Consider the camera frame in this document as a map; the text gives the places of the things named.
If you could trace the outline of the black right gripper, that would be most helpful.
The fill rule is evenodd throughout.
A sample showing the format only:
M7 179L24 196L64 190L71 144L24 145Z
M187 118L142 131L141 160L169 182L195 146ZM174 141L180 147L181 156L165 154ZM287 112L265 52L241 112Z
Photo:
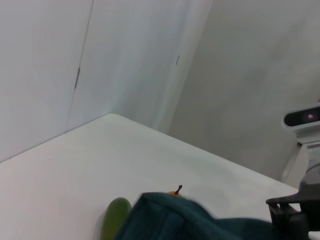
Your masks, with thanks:
M288 240L308 240L309 230L320 231L320 166L307 171L300 182L299 192L266 200L272 225ZM300 204L301 210L292 204Z

